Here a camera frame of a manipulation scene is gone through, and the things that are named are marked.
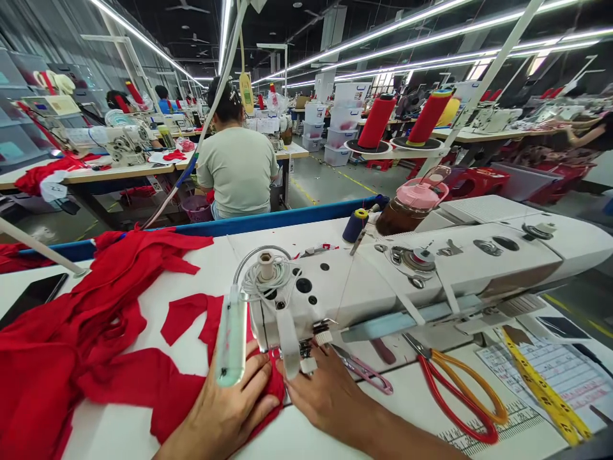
dark hair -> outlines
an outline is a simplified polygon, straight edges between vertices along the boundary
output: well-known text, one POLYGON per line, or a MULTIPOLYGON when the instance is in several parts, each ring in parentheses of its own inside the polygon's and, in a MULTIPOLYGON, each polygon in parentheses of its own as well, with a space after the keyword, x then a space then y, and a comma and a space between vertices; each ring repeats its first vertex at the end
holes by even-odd
POLYGON ((583 85, 577 85, 569 92, 566 93, 566 97, 577 98, 579 96, 583 96, 586 93, 586 87, 583 85))
MULTIPOLYGON (((212 107, 215 101, 219 80, 219 77, 215 77, 209 85, 209 92, 206 95, 206 103, 209 107, 212 107)), ((219 100, 219 104, 217 104, 215 114, 222 123, 226 123, 230 120, 242 121, 243 103, 241 102, 241 97, 238 92, 232 87, 230 82, 226 82, 222 91, 222 98, 219 100)))
POLYGON ((130 101, 128 100, 128 95, 126 93, 124 93, 123 91, 117 91, 116 89, 112 89, 107 93, 107 105, 110 109, 120 109, 119 104, 115 99, 115 96, 120 96, 127 105, 131 105, 130 101))
POLYGON ((155 87, 155 92, 158 93, 160 99, 168 99, 168 89, 166 89, 165 86, 157 85, 155 87))

worker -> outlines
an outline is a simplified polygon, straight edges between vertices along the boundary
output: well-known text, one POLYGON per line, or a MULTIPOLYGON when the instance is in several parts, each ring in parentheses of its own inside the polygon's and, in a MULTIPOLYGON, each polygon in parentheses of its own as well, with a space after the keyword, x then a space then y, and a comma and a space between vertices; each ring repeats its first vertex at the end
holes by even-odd
MULTIPOLYGON (((130 113, 136 112, 136 108, 130 103, 128 95, 122 91, 117 91, 116 89, 112 89, 107 93, 107 105, 111 110, 121 110, 116 100, 117 96, 123 99, 123 101, 128 106, 128 110, 130 111, 130 113)), ((151 144, 152 148, 164 148, 162 143, 158 140, 157 136, 153 133, 153 131, 147 129, 147 135, 149 137, 149 143, 151 144)))
MULTIPOLYGON (((163 114, 169 114, 170 113, 170 107, 168 107, 168 89, 166 89, 165 86, 162 85, 157 85, 155 87, 155 92, 158 94, 158 97, 160 98, 160 110, 162 111, 163 114)), ((172 106, 172 110, 174 112, 180 112, 179 107, 177 106, 177 103, 175 101, 170 101, 170 105, 172 106)))
MULTIPOLYGON (((256 350, 255 341, 247 344, 247 356, 256 350)), ((363 393, 328 345, 314 347, 311 356, 317 361, 313 375, 298 374, 286 381, 286 385, 292 403, 314 427, 374 459, 468 458, 363 393)), ((215 359, 211 364, 211 368, 214 367, 215 359)), ((277 360, 276 367, 285 375, 281 360, 277 360)), ((273 395, 261 397, 271 372, 268 355, 257 354, 247 360, 243 379, 233 387, 222 388, 216 379, 206 379, 192 410, 162 445, 154 460, 230 457, 266 415, 283 404, 273 395)))
MULTIPOLYGON (((585 89, 577 86, 566 94, 566 97, 576 99, 585 94, 585 89)), ((542 163, 563 165, 587 165, 592 163, 603 152, 613 150, 613 112, 602 116, 591 129, 578 137, 574 129, 586 124, 585 121, 566 121, 554 118, 548 123, 552 127, 564 125, 565 135, 550 146, 528 146, 516 157, 515 163, 537 167, 542 163)))
MULTIPOLYGON (((215 77, 209 86, 209 107, 219 82, 215 77)), ((243 104, 230 82, 221 91, 213 115, 217 133, 203 141, 198 157, 198 186, 215 190, 215 220, 270 212, 270 183, 279 173, 273 146, 264 134, 243 128, 243 104)))

measuring tape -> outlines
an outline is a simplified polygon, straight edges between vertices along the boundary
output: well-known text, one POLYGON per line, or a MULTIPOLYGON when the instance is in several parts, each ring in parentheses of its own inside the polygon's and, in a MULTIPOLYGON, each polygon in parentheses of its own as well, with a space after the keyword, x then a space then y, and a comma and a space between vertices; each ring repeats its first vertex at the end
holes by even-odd
POLYGON ((583 439, 590 439, 592 432, 583 420, 568 406, 562 398, 549 386, 538 372, 532 367, 521 351, 515 346, 515 343, 509 338, 508 334, 502 329, 504 335, 504 343, 513 355, 515 365, 522 379, 530 388, 536 400, 543 406, 549 417, 559 428, 563 438, 571 446, 579 444, 579 436, 583 439))

ruler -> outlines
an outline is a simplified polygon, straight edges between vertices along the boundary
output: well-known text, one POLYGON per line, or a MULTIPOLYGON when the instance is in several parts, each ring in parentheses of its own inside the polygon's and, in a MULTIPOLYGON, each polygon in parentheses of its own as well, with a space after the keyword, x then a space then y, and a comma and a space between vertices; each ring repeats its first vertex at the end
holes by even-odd
MULTIPOLYGON (((517 400, 505 407, 509 413, 509 421, 505 425, 496 425, 500 440, 510 439, 522 431, 540 424, 549 424, 538 412, 526 406, 522 401, 517 400)), ((478 418, 472 419, 467 425, 475 431, 485 433, 485 428, 478 418)), ((489 444, 472 439, 456 427, 439 433, 438 437, 469 457, 491 447, 489 444)))

person's right hand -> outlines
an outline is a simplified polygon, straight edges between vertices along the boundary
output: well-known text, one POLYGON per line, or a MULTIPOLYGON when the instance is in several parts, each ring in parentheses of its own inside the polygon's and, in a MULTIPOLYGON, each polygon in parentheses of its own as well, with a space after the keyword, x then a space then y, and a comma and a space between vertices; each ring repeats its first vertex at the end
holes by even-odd
MULTIPOLYGON (((315 428, 363 450, 363 443, 372 434, 371 416, 381 406, 362 392, 332 347, 314 346, 311 356, 317 361, 313 375, 299 373, 285 381, 292 403, 315 428)), ((285 376, 281 360, 276 367, 285 376)))

